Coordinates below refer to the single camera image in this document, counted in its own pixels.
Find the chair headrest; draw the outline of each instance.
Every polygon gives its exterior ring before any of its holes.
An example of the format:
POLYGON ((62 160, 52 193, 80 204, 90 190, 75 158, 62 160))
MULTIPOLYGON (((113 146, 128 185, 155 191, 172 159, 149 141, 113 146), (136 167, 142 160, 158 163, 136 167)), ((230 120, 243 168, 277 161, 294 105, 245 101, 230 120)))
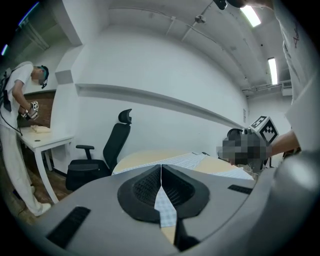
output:
POLYGON ((131 110, 132 108, 124 110, 119 114, 118 119, 121 123, 131 124, 132 118, 129 116, 131 110))

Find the table top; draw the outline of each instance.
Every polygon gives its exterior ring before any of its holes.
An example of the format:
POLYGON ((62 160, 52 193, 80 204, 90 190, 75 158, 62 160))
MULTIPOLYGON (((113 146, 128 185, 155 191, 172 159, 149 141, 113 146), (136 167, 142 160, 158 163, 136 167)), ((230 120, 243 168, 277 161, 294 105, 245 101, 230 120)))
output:
MULTIPOLYGON (((185 150, 175 149, 160 149, 160 150, 146 150, 133 153, 123 158, 117 166, 114 168, 114 172, 121 172, 124 169, 140 166, 147 163, 153 163, 156 161, 174 158, 188 154, 185 150)), ((212 174, 231 171, 237 168, 234 165, 229 164, 226 161, 214 158, 212 156, 205 157, 200 164, 194 169, 197 172, 212 174)), ((163 234, 173 244, 175 239, 175 226, 162 227, 163 234)))
POLYGON ((22 136, 19 138, 31 149, 39 148, 49 144, 70 140, 74 135, 62 132, 35 133, 31 127, 21 128, 22 136))

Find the black rubber pad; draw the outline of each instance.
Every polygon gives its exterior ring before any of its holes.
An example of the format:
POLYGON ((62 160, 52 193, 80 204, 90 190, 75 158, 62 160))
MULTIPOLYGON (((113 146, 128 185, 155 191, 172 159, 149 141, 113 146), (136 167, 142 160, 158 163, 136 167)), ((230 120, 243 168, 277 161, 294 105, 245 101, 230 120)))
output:
POLYGON ((66 248, 90 212, 91 210, 88 208, 77 206, 46 238, 57 246, 66 248))
POLYGON ((118 189, 117 197, 121 208, 133 219, 160 225, 160 214, 155 209, 161 187, 161 165, 126 180, 118 189))
POLYGON ((199 215, 210 200, 210 191, 205 184, 166 164, 162 165, 161 179, 177 218, 199 215))
POLYGON ((233 191, 237 191, 240 193, 244 193, 247 195, 250 195, 253 190, 252 188, 245 187, 245 186, 238 186, 238 185, 231 185, 230 187, 228 187, 228 189, 233 190, 233 191))

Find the ceiling light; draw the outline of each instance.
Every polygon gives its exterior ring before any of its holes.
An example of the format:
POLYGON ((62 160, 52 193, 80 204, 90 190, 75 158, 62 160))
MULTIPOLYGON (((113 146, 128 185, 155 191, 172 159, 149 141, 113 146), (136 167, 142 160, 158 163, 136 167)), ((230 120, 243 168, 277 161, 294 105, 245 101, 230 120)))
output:
POLYGON ((240 8, 240 9, 244 13, 244 15, 247 17, 247 19, 249 20, 252 27, 256 27, 261 24, 261 21, 260 21, 258 15, 256 14, 255 10, 251 6, 246 5, 245 7, 240 8))
POLYGON ((5 55, 5 52, 6 52, 7 48, 8 48, 8 45, 6 44, 6 45, 3 47, 2 52, 1 52, 1 55, 2 55, 2 56, 5 55))
POLYGON ((278 73, 277 73, 276 59, 269 58, 268 62, 269 62, 269 67, 270 67, 272 84, 277 85, 278 84, 278 73))
POLYGON ((26 17, 28 17, 28 15, 33 11, 33 9, 39 4, 39 2, 37 2, 34 6, 32 6, 32 8, 26 13, 26 15, 23 16, 22 20, 20 20, 18 26, 21 25, 22 22, 24 22, 24 20, 26 19, 26 17))

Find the white pants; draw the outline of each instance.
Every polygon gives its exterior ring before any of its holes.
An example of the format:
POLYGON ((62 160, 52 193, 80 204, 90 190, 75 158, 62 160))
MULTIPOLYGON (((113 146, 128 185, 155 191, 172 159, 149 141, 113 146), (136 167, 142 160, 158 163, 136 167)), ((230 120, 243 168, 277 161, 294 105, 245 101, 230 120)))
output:
POLYGON ((3 148, 3 160, 9 178, 25 202, 30 212, 38 214, 42 210, 42 204, 37 201, 31 190, 31 180, 22 156, 20 143, 14 130, 0 125, 0 138, 3 148))

